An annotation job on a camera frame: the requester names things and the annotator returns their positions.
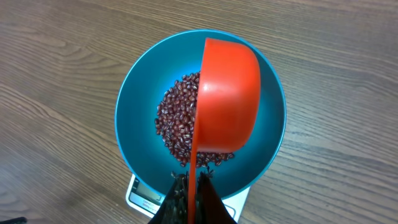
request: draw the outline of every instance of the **teal plastic bowl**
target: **teal plastic bowl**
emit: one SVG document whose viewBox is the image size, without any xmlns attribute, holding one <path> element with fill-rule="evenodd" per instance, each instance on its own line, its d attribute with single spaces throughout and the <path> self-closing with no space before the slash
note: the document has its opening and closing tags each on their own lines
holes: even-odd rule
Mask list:
<svg viewBox="0 0 398 224">
<path fill-rule="evenodd" d="M 205 39 L 247 45 L 256 54 L 261 70 L 261 99 L 256 124 L 247 144 L 235 158 L 215 170 L 212 183 L 221 198 L 232 197 L 260 178 L 274 160 L 285 131 L 286 107 L 282 85 L 269 61 L 249 42 L 218 30 L 190 30 L 168 37 L 151 47 L 132 66 L 120 88 L 115 109 L 115 132 L 124 160 L 137 178 L 165 195 L 174 179 L 188 166 L 170 155 L 156 135 L 154 120 L 164 92 L 182 75 L 200 71 Z"/>
</svg>

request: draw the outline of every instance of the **white kitchen scale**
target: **white kitchen scale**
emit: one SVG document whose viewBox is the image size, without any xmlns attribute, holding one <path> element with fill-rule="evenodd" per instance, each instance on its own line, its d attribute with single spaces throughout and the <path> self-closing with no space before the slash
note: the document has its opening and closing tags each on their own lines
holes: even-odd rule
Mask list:
<svg viewBox="0 0 398 224">
<path fill-rule="evenodd" d="M 228 213 L 236 223 L 241 216 L 249 190 L 250 187 L 233 197 L 223 200 Z M 147 188 L 144 184 L 139 182 L 134 174 L 132 175 L 129 188 L 126 193 L 126 202 L 128 205 L 152 218 L 160 208 L 163 200 L 163 196 L 160 196 Z"/>
</svg>

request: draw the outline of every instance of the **adzuki bean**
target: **adzuki bean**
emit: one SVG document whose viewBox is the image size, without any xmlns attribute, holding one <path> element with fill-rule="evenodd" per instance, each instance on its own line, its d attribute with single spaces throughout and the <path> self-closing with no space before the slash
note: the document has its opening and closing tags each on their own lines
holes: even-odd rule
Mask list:
<svg viewBox="0 0 398 224">
<path fill-rule="evenodd" d="M 196 72 L 183 75 L 182 81 L 175 80 L 174 86 L 164 93 L 163 100 L 157 106 L 156 134 L 162 136 L 165 147 L 182 167 L 191 159 L 199 79 L 200 73 Z M 234 157 L 233 153 L 200 152 L 197 154 L 196 168 L 207 167 L 210 162 L 219 166 L 221 161 Z"/>
</svg>

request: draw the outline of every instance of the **orange plastic scoop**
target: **orange plastic scoop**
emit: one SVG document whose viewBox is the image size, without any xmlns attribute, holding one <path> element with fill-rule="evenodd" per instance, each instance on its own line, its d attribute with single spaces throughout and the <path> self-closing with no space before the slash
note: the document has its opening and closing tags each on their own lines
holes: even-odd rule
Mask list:
<svg viewBox="0 0 398 224">
<path fill-rule="evenodd" d="M 249 139 L 260 100 L 260 68 L 245 45 L 206 39 L 200 72 L 188 187 L 188 223 L 195 222 L 197 152 L 234 152 Z"/>
</svg>

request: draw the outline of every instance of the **wooden surface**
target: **wooden surface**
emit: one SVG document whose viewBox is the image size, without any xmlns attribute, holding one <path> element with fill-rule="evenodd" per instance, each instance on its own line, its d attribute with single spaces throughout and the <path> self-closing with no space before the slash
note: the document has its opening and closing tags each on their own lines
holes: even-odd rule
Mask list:
<svg viewBox="0 0 398 224">
<path fill-rule="evenodd" d="M 285 90 L 240 223 L 398 223 L 396 0 L 0 0 L 0 220 L 147 223 L 124 201 L 116 97 L 140 54 L 196 28 L 253 43 Z"/>
</svg>

